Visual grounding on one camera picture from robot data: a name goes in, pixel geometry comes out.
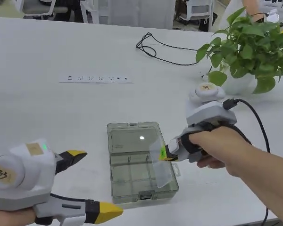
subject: power strip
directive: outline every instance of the power strip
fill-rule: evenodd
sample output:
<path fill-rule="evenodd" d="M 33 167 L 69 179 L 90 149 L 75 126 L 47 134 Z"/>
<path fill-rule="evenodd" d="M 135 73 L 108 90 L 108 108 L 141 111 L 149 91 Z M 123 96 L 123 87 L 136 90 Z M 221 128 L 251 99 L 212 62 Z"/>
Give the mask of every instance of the power strip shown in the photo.
<path fill-rule="evenodd" d="M 133 83 L 124 76 L 61 76 L 59 83 Z"/>

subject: yellow tip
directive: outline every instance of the yellow tip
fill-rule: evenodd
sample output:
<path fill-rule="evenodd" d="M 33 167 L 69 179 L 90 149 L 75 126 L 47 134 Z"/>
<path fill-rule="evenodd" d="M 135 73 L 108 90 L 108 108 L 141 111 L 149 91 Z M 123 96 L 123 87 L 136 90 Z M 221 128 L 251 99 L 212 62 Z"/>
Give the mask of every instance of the yellow tip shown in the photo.
<path fill-rule="evenodd" d="M 101 224 L 113 218 L 116 218 L 122 215 L 123 210 L 118 206 L 107 203 L 107 202 L 100 202 L 100 213 L 98 218 L 94 222 L 95 224 Z"/>
<path fill-rule="evenodd" d="M 79 154 L 83 154 L 86 153 L 85 151 L 78 151 L 78 150 L 68 150 L 67 151 L 69 154 L 71 154 L 73 157 L 79 155 Z"/>

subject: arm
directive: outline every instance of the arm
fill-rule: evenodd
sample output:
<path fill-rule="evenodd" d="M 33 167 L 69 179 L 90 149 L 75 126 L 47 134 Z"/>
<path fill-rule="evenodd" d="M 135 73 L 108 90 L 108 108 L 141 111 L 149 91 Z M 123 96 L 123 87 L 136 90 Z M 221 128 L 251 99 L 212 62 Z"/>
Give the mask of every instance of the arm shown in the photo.
<path fill-rule="evenodd" d="M 26 226 L 35 221 L 33 209 L 14 212 L 0 211 L 0 226 Z"/>
<path fill-rule="evenodd" d="M 216 161 L 224 163 L 230 174 L 240 177 L 283 220 L 283 158 L 251 146 L 229 128 L 192 134 L 190 140 L 212 156 L 210 160 L 200 161 L 198 166 L 219 168 Z"/>
<path fill-rule="evenodd" d="M 259 5 L 257 0 L 242 0 L 243 5 L 246 8 L 246 12 L 248 15 L 254 15 L 256 13 L 260 13 Z M 253 16 L 253 21 L 258 21 L 260 19 L 264 18 L 264 14 L 258 14 Z"/>

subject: tabletop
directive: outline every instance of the tabletop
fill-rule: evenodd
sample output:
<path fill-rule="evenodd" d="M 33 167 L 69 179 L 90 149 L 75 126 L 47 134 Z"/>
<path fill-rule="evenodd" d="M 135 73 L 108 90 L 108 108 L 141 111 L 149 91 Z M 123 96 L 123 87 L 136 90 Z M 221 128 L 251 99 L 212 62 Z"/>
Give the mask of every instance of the tabletop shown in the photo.
<path fill-rule="evenodd" d="M 176 66 L 146 56 L 135 48 L 146 32 L 186 48 L 212 40 L 204 32 L 0 18 L 0 153 L 40 137 L 57 153 L 83 149 L 88 155 L 57 175 L 52 191 L 111 202 L 107 124 L 155 121 L 168 142 L 186 126 L 187 95 L 210 68 L 206 61 Z M 195 61 L 194 51 L 147 43 L 164 59 Z M 59 83 L 61 75 L 121 75 L 134 83 Z M 283 80 L 268 94 L 245 98 L 262 118 L 271 151 L 283 156 Z M 241 105 L 234 111 L 237 126 L 265 150 L 250 110 Z M 233 226 L 263 220 L 264 205 L 225 169 L 198 169 L 187 161 L 178 166 L 180 189 L 173 199 L 125 210 L 104 225 Z"/>

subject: gray chair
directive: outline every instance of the gray chair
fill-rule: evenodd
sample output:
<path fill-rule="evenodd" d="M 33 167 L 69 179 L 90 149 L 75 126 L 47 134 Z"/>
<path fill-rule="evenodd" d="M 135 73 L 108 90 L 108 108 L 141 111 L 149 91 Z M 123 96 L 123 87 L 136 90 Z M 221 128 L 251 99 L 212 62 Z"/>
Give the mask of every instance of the gray chair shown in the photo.
<path fill-rule="evenodd" d="M 56 0 L 52 0 L 51 5 L 43 5 L 39 0 L 13 0 L 16 9 L 23 12 L 25 16 L 46 16 L 52 13 L 66 13 L 67 7 L 55 7 Z"/>

